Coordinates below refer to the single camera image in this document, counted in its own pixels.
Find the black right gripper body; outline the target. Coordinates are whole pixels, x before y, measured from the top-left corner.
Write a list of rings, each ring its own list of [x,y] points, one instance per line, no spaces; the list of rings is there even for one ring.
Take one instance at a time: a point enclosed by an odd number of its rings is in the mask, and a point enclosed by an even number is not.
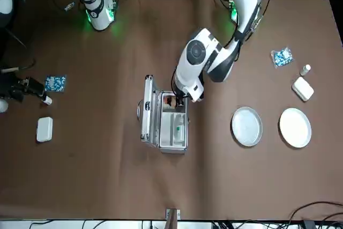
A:
[[[10,98],[11,89],[20,89],[26,92],[26,79],[1,79],[1,98]]]

